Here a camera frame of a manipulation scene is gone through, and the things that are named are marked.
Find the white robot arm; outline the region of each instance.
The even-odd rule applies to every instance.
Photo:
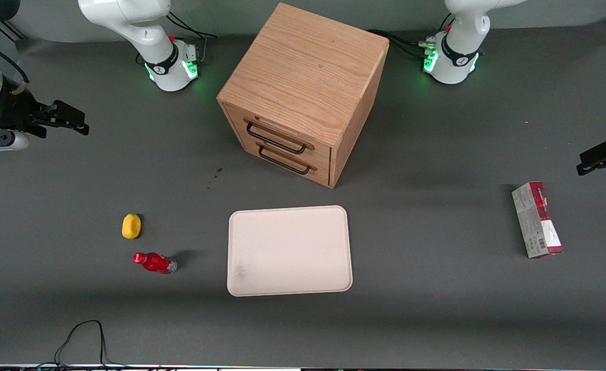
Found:
[[[511,7],[526,0],[444,0],[456,17],[451,31],[440,31],[427,38],[424,71],[444,84],[458,84],[474,70],[479,47],[491,30],[491,9]]]
[[[79,0],[91,23],[124,36],[145,59],[145,68],[164,91],[178,91],[197,78],[197,50],[180,40],[171,41],[155,23],[167,16],[170,0]],[[134,23],[149,23],[135,26]]]

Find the plastic bottle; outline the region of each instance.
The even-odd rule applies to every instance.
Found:
[[[177,262],[173,258],[155,252],[147,254],[136,252],[133,254],[133,262],[141,264],[148,271],[159,272],[164,275],[169,275],[177,270]]]

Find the gray table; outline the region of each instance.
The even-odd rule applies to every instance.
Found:
[[[133,364],[606,369],[606,171],[575,171],[606,140],[606,23],[493,31],[454,87],[393,48],[335,190],[239,146],[215,96],[250,42],[211,41],[175,93],[126,42],[23,45],[32,92],[85,111],[91,134],[0,154],[0,362],[48,361],[96,318]],[[531,180],[562,256],[525,256],[510,190]],[[349,291],[228,294],[230,214],[332,204],[349,214]],[[120,235],[127,213],[142,238]],[[180,270],[145,272],[135,251]],[[97,352],[84,327],[63,360]]]

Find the cardboard box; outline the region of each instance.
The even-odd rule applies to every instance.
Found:
[[[531,181],[511,193],[517,220],[530,259],[561,254],[561,242],[548,214],[548,200],[542,181]]]

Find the wood grain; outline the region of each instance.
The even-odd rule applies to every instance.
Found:
[[[343,168],[348,161],[348,157],[351,154],[355,141],[362,131],[362,127],[365,125],[369,112],[374,106],[376,100],[376,92],[378,91],[378,85],[380,83],[380,76],[383,73],[383,66],[385,66],[385,56],[387,55],[387,48],[383,50],[383,54],[380,56],[380,61],[372,72],[372,76],[369,79],[369,84],[362,92],[357,108],[355,109],[354,115],[351,118],[349,125],[346,127],[342,141],[340,145],[336,146],[336,150],[331,158],[331,173],[329,186],[334,188],[337,184],[340,174],[342,174]]]
[[[367,120],[388,40],[280,3],[217,99],[246,152],[264,147],[333,188]],[[296,155],[257,139],[251,131]]]
[[[387,45],[280,3],[218,98],[335,146]]]

